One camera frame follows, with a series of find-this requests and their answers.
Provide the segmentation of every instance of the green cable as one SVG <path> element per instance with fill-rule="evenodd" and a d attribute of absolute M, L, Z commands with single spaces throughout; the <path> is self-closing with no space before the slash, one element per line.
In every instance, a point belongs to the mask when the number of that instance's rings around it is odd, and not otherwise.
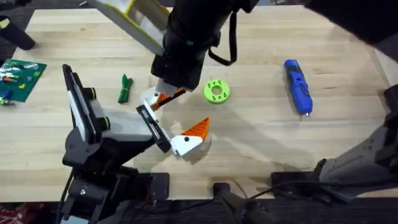
<path fill-rule="evenodd" d="M 129 101 L 129 92 L 133 83 L 132 78 L 127 78 L 126 74 L 122 76 L 122 90 L 120 91 L 118 103 L 126 103 Z"/>

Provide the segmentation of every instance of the red object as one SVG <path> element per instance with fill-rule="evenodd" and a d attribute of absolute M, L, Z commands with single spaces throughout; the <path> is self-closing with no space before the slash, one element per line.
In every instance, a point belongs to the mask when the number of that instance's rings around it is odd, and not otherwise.
<path fill-rule="evenodd" d="M 0 224 L 29 224 L 35 215 L 31 211 L 40 210 L 42 207 L 42 203 L 23 203 L 12 211 L 0 205 Z"/>

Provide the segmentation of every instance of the black floor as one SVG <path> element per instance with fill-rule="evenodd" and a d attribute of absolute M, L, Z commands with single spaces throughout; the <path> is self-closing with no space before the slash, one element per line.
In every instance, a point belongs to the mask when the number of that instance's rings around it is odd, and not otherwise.
<path fill-rule="evenodd" d="M 0 14 L 8 15 L 21 29 L 25 29 L 35 9 L 74 9 L 81 0 L 33 0 L 33 3 L 24 8 L 12 11 L 3 11 Z M 171 6 L 173 0 L 160 1 Z M 15 47 L 0 39 L 0 60 L 11 58 Z M 322 224 L 396 224 L 398 223 L 398 198 L 361 198 L 350 205 L 339 205 L 333 208 L 318 203 L 298 202 L 283 199 L 261 200 L 271 214 L 292 220 L 292 223 L 322 223 Z M 158 203 L 159 209 L 175 209 L 184 207 L 197 201 L 176 201 Z M 220 203 L 212 203 L 205 207 L 179 213 L 178 215 L 149 215 L 141 219 L 138 215 L 134 223 L 229 223 L 228 215 Z M 44 220 L 51 216 L 43 216 L 40 224 L 48 223 Z M 125 224 L 131 222 L 132 214 L 126 215 Z"/>

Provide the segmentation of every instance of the wooden table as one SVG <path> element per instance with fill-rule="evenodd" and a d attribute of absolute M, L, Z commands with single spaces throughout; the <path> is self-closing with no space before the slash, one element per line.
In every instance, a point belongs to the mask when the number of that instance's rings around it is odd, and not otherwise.
<path fill-rule="evenodd" d="M 372 48 L 351 34 L 301 6 L 257 7 L 238 21 L 238 61 L 224 67 L 206 58 L 200 86 L 157 112 L 174 134 L 209 116 L 210 149 L 186 161 L 152 147 L 128 162 L 141 172 L 169 172 L 172 199 L 209 198 L 218 181 L 252 195 L 267 187 L 271 172 L 312 170 L 320 159 L 347 151 L 386 115 L 384 75 Z M 228 26 L 222 31 L 215 51 L 227 57 Z M 62 165 L 64 142 L 72 128 L 63 63 L 97 89 L 104 108 L 135 112 L 139 94 L 156 81 L 154 56 L 97 10 L 38 10 L 27 33 L 36 48 L 18 49 L 14 58 L 48 66 L 26 103 L 0 108 L 1 202 L 60 198 L 69 173 Z M 310 121 L 300 120 L 289 98 L 282 65 L 290 58 L 300 62 L 310 87 Z M 123 73 L 134 86 L 130 102 L 119 105 Z M 204 100 L 202 86 L 211 78 L 231 86 L 223 105 Z"/>

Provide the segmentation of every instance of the green circuit board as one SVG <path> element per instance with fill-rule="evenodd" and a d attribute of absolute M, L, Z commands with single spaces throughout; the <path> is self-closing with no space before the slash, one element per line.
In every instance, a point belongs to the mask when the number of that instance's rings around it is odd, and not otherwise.
<path fill-rule="evenodd" d="M 45 68 L 46 65 L 42 63 L 7 59 L 0 68 L 0 76 L 17 77 L 12 78 L 16 82 L 0 82 L 0 94 L 4 90 L 11 90 L 10 100 L 25 102 Z"/>

